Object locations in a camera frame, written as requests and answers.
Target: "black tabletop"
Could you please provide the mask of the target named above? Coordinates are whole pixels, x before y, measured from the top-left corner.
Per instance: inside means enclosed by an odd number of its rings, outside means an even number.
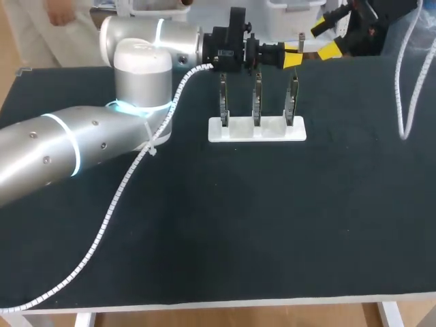
[[[419,65],[405,66],[405,107]],[[268,144],[209,143],[219,77],[194,76],[171,140],[137,169],[93,259],[37,308],[436,291],[436,72],[406,142],[393,76],[390,59],[305,63],[307,141]],[[283,110],[289,78],[265,69],[265,114]],[[253,79],[229,80],[231,113],[250,115]],[[113,99],[108,68],[24,72],[0,127]],[[134,156],[0,209],[0,307],[34,299],[76,267]]]

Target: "black clamp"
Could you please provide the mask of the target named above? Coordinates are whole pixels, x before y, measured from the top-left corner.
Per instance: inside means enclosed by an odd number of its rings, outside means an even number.
[[[219,112],[223,127],[229,127],[229,110],[227,101],[227,76],[221,74],[220,87],[219,87]]]
[[[297,95],[298,95],[298,78],[294,76],[291,79],[291,83],[287,88],[286,102],[285,102],[285,119],[288,127],[294,126],[294,117],[297,107]]]
[[[262,74],[256,74],[256,82],[253,90],[253,120],[254,126],[260,127],[262,118]]]

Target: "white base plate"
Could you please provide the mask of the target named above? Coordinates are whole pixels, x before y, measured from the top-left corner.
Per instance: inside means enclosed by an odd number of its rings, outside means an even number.
[[[294,117],[294,126],[286,126],[283,116],[263,116],[261,127],[254,127],[253,117],[230,117],[229,127],[221,118],[209,119],[209,142],[295,142],[306,140],[305,120]]]

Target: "screw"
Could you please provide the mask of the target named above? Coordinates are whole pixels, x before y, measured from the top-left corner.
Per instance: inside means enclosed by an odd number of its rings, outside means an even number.
[[[188,62],[188,59],[187,59],[187,57],[185,57],[185,56],[180,56],[180,57],[178,58],[178,62],[179,62],[181,65],[185,65],[185,64]]]

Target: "white cable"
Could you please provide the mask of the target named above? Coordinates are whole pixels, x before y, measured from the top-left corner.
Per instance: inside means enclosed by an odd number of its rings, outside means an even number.
[[[183,77],[183,79],[181,80],[180,84],[178,85],[178,88],[177,88],[177,91],[176,91],[176,95],[174,96],[174,100],[172,102],[170,111],[168,112],[165,120],[163,121],[163,123],[161,124],[159,129],[154,134],[152,142],[156,141],[160,137],[162,132],[165,130],[165,128],[170,123],[171,118],[174,115],[174,112],[176,111],[178,100],[180,99],[180,96],[182,94],[183,89],[185,88],[185,85],[186,85],[187,81],[195,73],[201,72],[201,71],[204,71],[204,70],[210,70],[212,68],[213,68],[213,66],[211,64],[200,65],[200,66],[197,66],[197,67],[191,69],[189,72],[186,73],[186,75]],[[115,210],[116,205],[118,204],[118,201],[119,201],[119,199],[121,197],[121,194],[124,192],[124,189],[125,189],[127,183],[129,182],[130,177],[134,173],[135,169],[138,167],[138,165],[141,162],[142,158],[144,158],[146,153],[149,151],[149,149],[150,149],[150,143],[147,143],[145,145],[145,147],[141,150],[139,155],[135,158],[135,160],[134,160],[133,164],[130,166],[129,170],[126,172],[123,180],[121,181],[121,184],[119,185],[119,187],[118,187],[118,189],[117,189],[117,191],[116,191],[116,193],[115,193],[115,195],[114,195],[114,197],[113,197],[113,199],[112,199],[112,201],[110,203],[108,212],[106,213],[106,216],[104,217],[102,226],[100,227],[100,230],[98,231],[98,234],[95,237],[95,240],[94,240],[93,244],[89,248],[89,250],[88,250],[87,254],[85,255],[85,257],[82,259],[82,261],[76,267],[76,269],[74,269],[73,272],[71,274],[69,274],[68,277],[65,278],[62,282],[60,282],[57,286],[55,286],[54,288],[52,288],[50,291],[46,292],[45,294],[39,296],[35,300],[33,300],[31,302],[28,302],[25,305],[20,305],[18,307],[1,308],[0,309],[0,314],[12,313],[12,312],[17,312],[17,311],[23,311],[23,310],[30,309],[31,307],[34,307],[35,305],[38,305],[41,302],[43,302],[43,301],[47,300],[48,298],[50,298],[51,296],[55,295],[57,292],[62,290],[66,285],[71,283],[71,281],[74,278],[76,278],[76,276],[87,265],[88,261],[91,259],[91,257],[93,256],[95,250],[97,249],[97,246],[100,243],[100,241],[102,240],[104,232],[106,231],[106,228],[108,227],[110,218],[111,218],[111,216],[112,216],[112,214],[113,214],[113,212]]]
[[[433,42],[433,45],[431,46],[429,53],[426,56],[424,64],[422,65],[420,75],[418,76],[418,79],[416,81],[415,89],[414,89],[413,95],[412,95],[411,100],[410,100],[409,113],[407,114],[406,127],[404,128],[403,105],[401,103],[401,90],[400,90],[401,64],[403,62],[407,43],[409,42],[410,36],[411,36],[412,32],[414,31],[416,23],[418,22],[418,19],[420,17],[420,14],[422,11],[422,3],[423,3],[423,0],[418,0],[418,9],[416,10],[416,15],[415,15],[414,19],[412,20],[412,22],[409,26],[409,29],[406,32],[403,43],[401,44],[401,47],[400,47],[398,59],[396,60],[394,87],[395,87],[395,100],[396,100],[396,111],[397,111],[397,116],[398,116],[399,134],[400,134],[400,138],[402,140],[406,140],[410,135],[411,127],[414,123],[416,104],[418,103],[418,99],[420,96],[422,85],[424,84],[425,78],[426,78],[427,73],[429,72],[429,69],[430,69],[431,61],[433,60],[433,57],[435,56],[435,53],[436,53],[436,39],[435,39],[435,41]]]

